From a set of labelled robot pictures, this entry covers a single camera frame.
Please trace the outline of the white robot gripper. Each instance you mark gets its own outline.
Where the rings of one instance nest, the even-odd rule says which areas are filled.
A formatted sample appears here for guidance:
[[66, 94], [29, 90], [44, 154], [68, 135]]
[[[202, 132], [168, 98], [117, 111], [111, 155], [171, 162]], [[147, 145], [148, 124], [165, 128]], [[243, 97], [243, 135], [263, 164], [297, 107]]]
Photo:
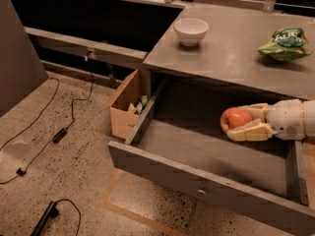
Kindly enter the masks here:
[[252, 119], [243, 126], [229, 130], [227, 136], [235, 142], [262, 142], [272, 136], [282, 140], [303, 140], [315, 137], [315, 100], [282, 100], [243, 105]]

